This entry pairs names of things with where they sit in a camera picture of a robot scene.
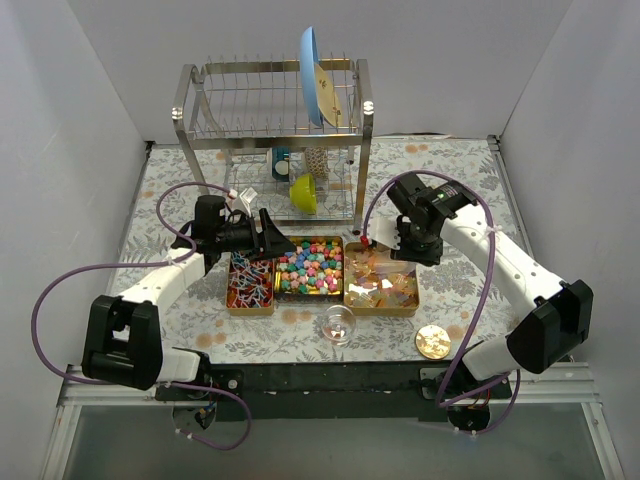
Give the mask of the black tin with star candies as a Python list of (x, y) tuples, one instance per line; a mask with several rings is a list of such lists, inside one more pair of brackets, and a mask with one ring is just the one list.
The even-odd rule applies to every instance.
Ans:
[(292, 236), (293, 249), (275, 260), (274, 294), (283, 301), (340, 302), (344, 241), (339, 236)]

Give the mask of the clear plastic jar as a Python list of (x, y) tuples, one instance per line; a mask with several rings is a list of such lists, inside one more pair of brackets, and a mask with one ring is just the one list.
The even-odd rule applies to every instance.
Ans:
[(333, 305), (321, 316), (320, 329), (332, 344), (346, 345), (356, 336), (356, 316), (344, 305)]

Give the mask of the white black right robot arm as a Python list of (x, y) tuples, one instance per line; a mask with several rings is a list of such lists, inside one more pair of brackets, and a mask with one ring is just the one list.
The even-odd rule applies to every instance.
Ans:
[(444, 244), (450, 244), (485, 275), (472, 321), (479, 322), (492, 287), (519, 318), (510, 332), (491, 340), (472, 344), (463, 338), (440, 381), (438, 398), (451, 383), (471, 398), (514, 370), (540, 374), (587, 340), (592, 289), (542, 267), (499, 230), (476, 192), (451, 178), (428, 187), (418, 172), (410, 171), (391, 180), (387, 195), (399, 212), (393, 259), (436, 266)]

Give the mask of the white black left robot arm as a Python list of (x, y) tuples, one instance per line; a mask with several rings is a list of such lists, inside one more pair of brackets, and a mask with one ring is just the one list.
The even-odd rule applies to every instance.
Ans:
[(138, 390), (178, 382), (188, 398), (205, 398), (213, 386), (213, 377), (205, 369), (208, 361), (192, 350), (165, 347), (161, 317), (224, 253), (271, 260), (293, 249), (264, 208), (256, 217), (241, 210), (227, 214), (223, 197), (200, 196), (194, 219), (178, 231), (165, 266), (116, 296), (101, 295), (93, 301), (83, 375)]

